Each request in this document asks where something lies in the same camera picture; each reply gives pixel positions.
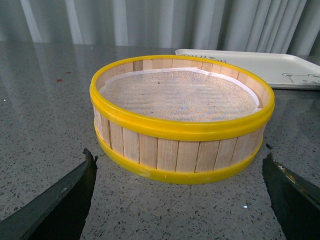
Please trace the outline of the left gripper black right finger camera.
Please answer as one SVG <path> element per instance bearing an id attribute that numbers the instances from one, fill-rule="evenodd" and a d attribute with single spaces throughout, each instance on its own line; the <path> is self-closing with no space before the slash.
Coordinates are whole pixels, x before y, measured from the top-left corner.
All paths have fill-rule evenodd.
<path id="1" fill-rule="evenodd" d="M 273 159 L 262 161 L 271 208 L 288 240 L 320 238 L 320 188 Z"/>

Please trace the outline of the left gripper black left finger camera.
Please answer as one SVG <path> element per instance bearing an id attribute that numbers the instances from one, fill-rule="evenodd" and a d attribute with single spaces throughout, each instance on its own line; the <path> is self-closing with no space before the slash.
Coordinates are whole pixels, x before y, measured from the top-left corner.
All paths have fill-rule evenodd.
<path id="1" fill-rule="evenodd" d="M 78 240 L 91 207 L 97 156 L 85 148 L 85 161 L 0 222 L 2 240 Z"/>

